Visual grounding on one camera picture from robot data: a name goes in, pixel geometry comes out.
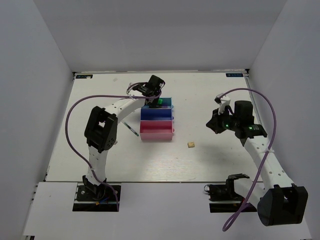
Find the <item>black highlighter green cap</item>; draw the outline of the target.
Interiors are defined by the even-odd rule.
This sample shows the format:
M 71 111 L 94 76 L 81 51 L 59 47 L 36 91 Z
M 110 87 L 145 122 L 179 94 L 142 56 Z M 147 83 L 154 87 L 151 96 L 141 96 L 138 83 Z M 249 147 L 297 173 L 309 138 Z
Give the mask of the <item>black highlighter green cap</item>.
M 157 104 L 162 105 L 162 103 L 163 103 L 163 99 L 159 98 Z

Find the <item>small tan eraser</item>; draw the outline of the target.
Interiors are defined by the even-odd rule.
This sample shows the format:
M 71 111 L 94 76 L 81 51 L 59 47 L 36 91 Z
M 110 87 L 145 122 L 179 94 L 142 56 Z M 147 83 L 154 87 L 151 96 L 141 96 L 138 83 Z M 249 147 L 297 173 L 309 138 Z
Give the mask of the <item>small tan eraser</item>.
M 195 143 L 194 142 L 189 142 L 187 144 L 188 148 L 194 148 L 195 147 Z

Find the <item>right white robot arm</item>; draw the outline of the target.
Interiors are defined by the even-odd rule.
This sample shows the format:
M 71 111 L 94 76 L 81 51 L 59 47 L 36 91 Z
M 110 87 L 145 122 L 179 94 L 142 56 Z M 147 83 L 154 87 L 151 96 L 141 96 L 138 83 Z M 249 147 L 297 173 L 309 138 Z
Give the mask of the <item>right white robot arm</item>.
M 272 149 L 267 132 L 255 123 L 253 104 L 238 100 L 230 107 L 227 97 L 216 98 L 219 107 L 212 112 L 206 124 L 215 134 L 233 131 L 242 146 L 251 156 L 259 171 L 263 186 L 256 186 L 246 206 L 256 208 L 261 223 L 265 226 L 300 224 L 303 220 L 308 192 L 297 186 L 285 173 Z

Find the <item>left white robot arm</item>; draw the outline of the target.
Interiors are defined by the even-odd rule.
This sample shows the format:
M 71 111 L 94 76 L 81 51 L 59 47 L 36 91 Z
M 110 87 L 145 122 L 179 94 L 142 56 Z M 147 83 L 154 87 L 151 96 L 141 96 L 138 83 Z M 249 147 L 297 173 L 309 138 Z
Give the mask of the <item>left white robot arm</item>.
M 105 196 L 107 181 L 105 169 L 108 151 L 117 140 L 118 124 L 145 105 L 156 105 L 165 81 L 152 75 L 148 82 L 129 86 L 126 95 L 106 107 L 96 106 L 91 110 L 84 136 L 89 149 L 89 167 L 82 177 L 83 184 L 94 199 Z

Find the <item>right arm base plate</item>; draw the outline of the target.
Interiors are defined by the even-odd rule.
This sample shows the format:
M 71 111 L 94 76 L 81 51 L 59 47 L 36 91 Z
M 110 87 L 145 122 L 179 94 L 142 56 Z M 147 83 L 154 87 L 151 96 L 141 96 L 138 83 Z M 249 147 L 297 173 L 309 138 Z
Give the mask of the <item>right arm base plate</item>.
M 211 213 L 235 213 L 242 205 L 252 181 L 246 174 L 229 175 L 224 184 L 206 184 Z

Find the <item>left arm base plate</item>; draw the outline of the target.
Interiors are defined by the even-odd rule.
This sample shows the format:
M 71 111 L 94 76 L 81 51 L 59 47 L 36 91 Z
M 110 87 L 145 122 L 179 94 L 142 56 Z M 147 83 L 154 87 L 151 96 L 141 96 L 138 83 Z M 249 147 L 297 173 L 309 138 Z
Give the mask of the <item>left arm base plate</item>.
M 96 197 L 84 185 L 78 185 L 74 197 L 73 212 L 118 212 L 116 197 L 106 187 L 102 196 Z

